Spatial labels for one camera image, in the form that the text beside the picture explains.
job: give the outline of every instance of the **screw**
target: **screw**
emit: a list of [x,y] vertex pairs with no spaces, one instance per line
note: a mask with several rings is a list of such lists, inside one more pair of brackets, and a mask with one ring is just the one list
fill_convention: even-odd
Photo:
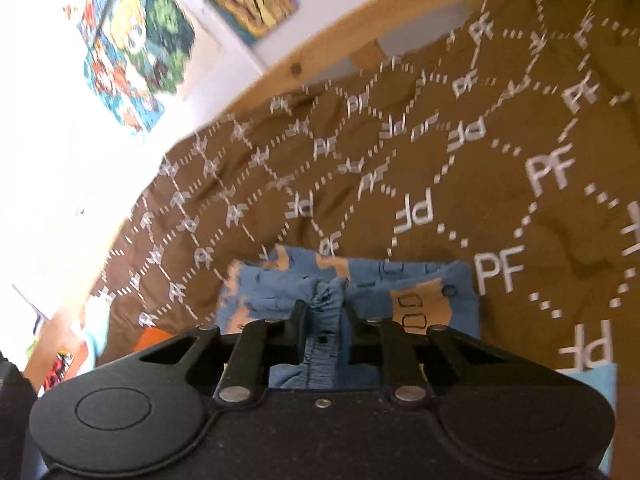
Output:
[[225,402],[244,402],[251,397],[251,391],[244,386],[228,386],[220,390],[218,396]]
[[420,386],[400,386],[394,395],[396,399],[402,400],[402,402],[417,402],[423,400],[427,396],[427,392]]
[[294,63],[293,65],[291,65],[290,69],[293,76],[297,77],[302,74],[302,65],[300,65],[300,63]]
[[316,400],[316,408],[328,408],[330,405],[331,401],[329,399]]

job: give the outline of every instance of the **bedsheet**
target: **bedsheet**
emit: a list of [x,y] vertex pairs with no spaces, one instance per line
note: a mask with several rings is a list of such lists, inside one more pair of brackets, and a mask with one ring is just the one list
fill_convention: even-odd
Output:
[[283,243],[337,266],[467,262],[483,340],[565,373],[615,363],[625,397],[640,379],[639,4],[486,0],[424,49],[195,132],[95,286],[111,304],[98,362],[148,327],[211,322],[228,265]]

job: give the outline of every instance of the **blue shorts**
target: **blue shorts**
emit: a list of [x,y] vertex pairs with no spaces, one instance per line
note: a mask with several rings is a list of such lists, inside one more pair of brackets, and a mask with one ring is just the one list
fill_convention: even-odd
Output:
[[380,383],[370,365],[350,365],[348,302],[360,318],[389,318],[410,333],[444,324],[479,337],[478,297],[471,269],[452,264],[401,264],[324,257],[277,246],[258,266],[235,262],[220,294],[216,324],[237,333],[252,320],[288,318],[297,300],[310,307],[311,328],[301,365],[270,370],[273,388],[369,388]]

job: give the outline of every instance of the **round pad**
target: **round pad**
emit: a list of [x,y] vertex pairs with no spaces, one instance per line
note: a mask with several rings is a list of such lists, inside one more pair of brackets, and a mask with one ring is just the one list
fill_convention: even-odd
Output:
[[126,430],[151,413],[151,400],[131,388],[105,388],[90,393],[76,408],[78,419],[94,430]]
[[577,381],[540,386],[457,384],[442,398],[438,415],[445,431],[466,452],[493,466],[528,473],[584,465],[604,452],[614,425],[607,401]]
[[87,374],[63,382],[34,405],[31,434],[48,464],[133,472],[175,456],[204,424],[202,400],[188,384],[119,386],[92,379]]

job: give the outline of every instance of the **wooden bed frame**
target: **wooden bed frame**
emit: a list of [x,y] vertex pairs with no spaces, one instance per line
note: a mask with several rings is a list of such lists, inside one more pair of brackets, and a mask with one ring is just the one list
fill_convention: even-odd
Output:
[[[460,1],[464,1],[470,10],[477,10],[483,0],[369,0],[300,45],[241,94],[226,112],[252,110],[274,95],[299,88],[345,57],[350,57],[359,68],[375,66],[386,59],[377,38],[431,10]],[[72,354],[78,350],[79,341],[71,330],[72,321],[84,317],[84,304],[121,226],[104,238],[100,251],[87,262],[84,275],[73,282],[65,304],[44,326],[24,371],[36,391],[43,384],[59,348]]]

